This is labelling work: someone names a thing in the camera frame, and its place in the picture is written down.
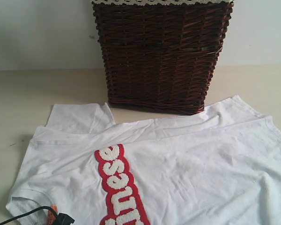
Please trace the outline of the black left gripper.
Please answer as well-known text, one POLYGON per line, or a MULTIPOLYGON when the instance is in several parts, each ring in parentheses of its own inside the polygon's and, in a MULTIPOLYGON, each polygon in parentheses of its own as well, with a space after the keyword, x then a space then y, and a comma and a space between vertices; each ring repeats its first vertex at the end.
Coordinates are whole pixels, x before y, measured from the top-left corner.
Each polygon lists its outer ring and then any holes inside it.
POLYGON ((53 225, 71 225, 74 219, 67 214, 59 213, 58 218, 54 220, 53 225))

